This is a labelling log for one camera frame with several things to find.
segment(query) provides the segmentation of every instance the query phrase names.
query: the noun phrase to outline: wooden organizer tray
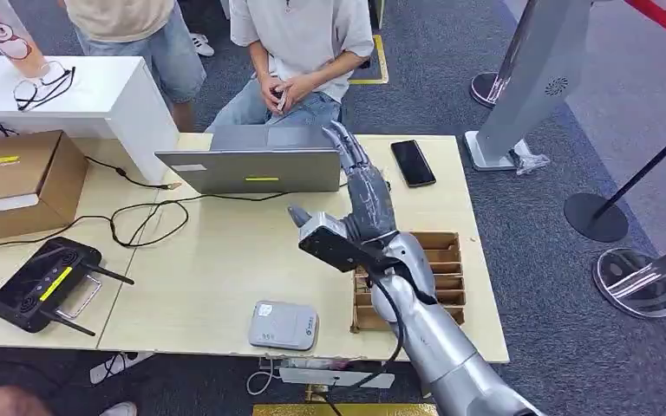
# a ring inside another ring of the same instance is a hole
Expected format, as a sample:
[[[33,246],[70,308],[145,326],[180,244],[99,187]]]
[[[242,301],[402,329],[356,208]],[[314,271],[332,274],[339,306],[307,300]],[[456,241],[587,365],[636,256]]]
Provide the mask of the wooden organizer tray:
[[[461,325],[464,322],[466,291],[460,263],[458,234],[454,232],[413,232],[425,250],[430,268],[435,273],[435,295],[443,308]],[[389,330],[389,325],[371,304],[371,290],[366,285],[366,271],[354,271],[354,319],[351,332]]]

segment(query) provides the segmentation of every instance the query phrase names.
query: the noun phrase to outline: stanchion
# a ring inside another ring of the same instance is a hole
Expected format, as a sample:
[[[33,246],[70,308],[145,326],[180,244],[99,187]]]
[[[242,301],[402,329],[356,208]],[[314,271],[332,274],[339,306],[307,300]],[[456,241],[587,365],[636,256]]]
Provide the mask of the stanchion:
[[[666,146],[609,199],[593,193],[569,197],[563,205],[568,224],[594,241],[612,243],[624,238],[629,225],[627,217],[616,206],[617,201],[665,158]]]
[[[499,73],[483,72],[471,80],[471,97],[482,106],[493,108],[502,89],[512,78],[514,58],[517,56],[519,47],[522,45],[527,30],[532,24],[535,4],[537,4],[536,1],[527,2],[525,11],[522,12],[522,17],[517,24],[512,42],[509,43],[509,48],[506,50],[504,61],[501,62],[501,67],[499,67]]]
[[[666,255],[653,260],[632,249],[612,249],[598,258],[593,281],[604,297],[638,318],[666,316]]]

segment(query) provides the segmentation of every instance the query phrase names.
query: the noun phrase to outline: silver robotic arm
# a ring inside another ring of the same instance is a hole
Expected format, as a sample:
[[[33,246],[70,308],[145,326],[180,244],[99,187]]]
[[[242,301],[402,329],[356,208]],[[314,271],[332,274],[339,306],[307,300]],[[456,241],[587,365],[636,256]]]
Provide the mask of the silver robotic arm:
[[[362,266],[369,273],[376,312],[402,339],[441,415],[542,415],[492,370],[437,302],[425,252],[396,229],[388,185],[356,138],[336,122],[323,130],[341,155],[351,213],[338,220],[291,206],[299,247],[340,271]]]

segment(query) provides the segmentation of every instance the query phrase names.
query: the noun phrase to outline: silver laptop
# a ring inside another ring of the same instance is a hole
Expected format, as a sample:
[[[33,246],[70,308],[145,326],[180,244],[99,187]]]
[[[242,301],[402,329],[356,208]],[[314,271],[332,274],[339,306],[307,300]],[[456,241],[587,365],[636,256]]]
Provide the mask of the silver laptop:
[[[333,192],[340,181],[320,126],[222,126],[207,151],[154,154],[200,193]]]

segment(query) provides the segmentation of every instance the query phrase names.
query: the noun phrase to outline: shoe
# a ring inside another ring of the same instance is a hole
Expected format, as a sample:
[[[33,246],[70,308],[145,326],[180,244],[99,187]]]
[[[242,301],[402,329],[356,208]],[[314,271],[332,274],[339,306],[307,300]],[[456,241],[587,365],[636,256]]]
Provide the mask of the shoe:
[[[198,52],[198,55],[201,56],[213,56],[216,53],[211,45],[208,44],[208,38],[205,35],[199,33],[191,33],[190,39],[193,40],[193,45],[195,46],[195,52]]]
[[[101,413],[101,416],[136,416],[137,412],[134,403],[125,401]]]

